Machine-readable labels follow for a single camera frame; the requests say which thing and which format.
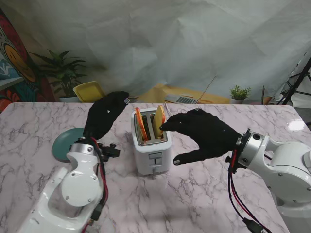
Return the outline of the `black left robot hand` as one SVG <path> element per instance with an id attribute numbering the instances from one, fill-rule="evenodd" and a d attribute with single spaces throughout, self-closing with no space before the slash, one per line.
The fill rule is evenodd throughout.
<path id="1" fill-rule="evenodd" d="M 94 102 L 88 112 L 83 137 L 93 137 L 96 140 L 103 138 L 128 102 L 129 93 L 125 91 L 111 92 Z"/>

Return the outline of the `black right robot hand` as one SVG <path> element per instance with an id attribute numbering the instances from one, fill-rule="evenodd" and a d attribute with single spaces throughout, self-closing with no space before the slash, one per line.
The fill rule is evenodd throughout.
<path id="1" fill-rule="evenodd" d="M 229 125 L 200 108 L 171 116 L 160 129 L 186 135 L 199 146 L 197 150 L 177 155 L 173 159 L 176 166 L 221 157 L 233 151 L 241 137 Z"/>

